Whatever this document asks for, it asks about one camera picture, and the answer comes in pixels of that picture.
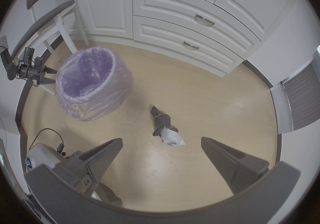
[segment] gray stuffed animal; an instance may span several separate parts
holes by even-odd
[[[155,131],[153,136],[161,138],[161,132],[164,128],[168,128],[174,132],[179,132],[177,128],[171,125],[171,118],[168,114],[160,112],[155,106],[151,109],[151,115],[154,117]]]

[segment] cable connector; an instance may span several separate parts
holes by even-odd
[[[62,143],[60,143],[60,145],[57,147],[57,152],[58,152],[59,154],[61,154],[63,148],[64,148],[64,145],[63,145]]]

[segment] metal handle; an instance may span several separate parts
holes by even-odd
[[[183,44],[186,45],[186,46],[189,46],[189,47],[191,47],[191,48],[193,48],[195,50],[198,50],[200,48],[199,46],[193,46],[193,45],[187,43],[186,41],[184,41]]]
[[[195,18],[201,19],[202,21],[209,23],[210,26],[213,26],[213,25],[215,24],[213,21],[210,21],[210,20],[208,20],[208,19],[200,16],[199,14],[196,14],[196,15],[195,15]]]

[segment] light wood floor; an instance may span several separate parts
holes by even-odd
[[[75,41],[78,49],[85,48]],[[268,87],[247,67],[238,66],[220,78],[179,60],[104,42],[117,51],[132,72],[132,87],[113,113],[92,122],[68,116],[56,96],[32,86],[22,125],[28,147],[36,134],[50,127],[64,139],[67,155],[86,151],[113,138],[123,148],[102,182],[122,199],[123,207],[141,211],[170,212],[207,206],[233,194],[201,149],[202,136],[275,164],[277,126]],[[59,69],[71,55],[63,42],[50,57],[49,67]],[[171,116],[185,146],[166,146],[153,137],[151,107]],[[37,142],[57,148],[55,133],[44,131]]]

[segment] purple plastic bag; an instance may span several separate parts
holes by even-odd
[[[71,55],[55,76],[59,106],[73,118],[91,121],[118,108],[131,86],[131,72],[114,50],[103,46]]]

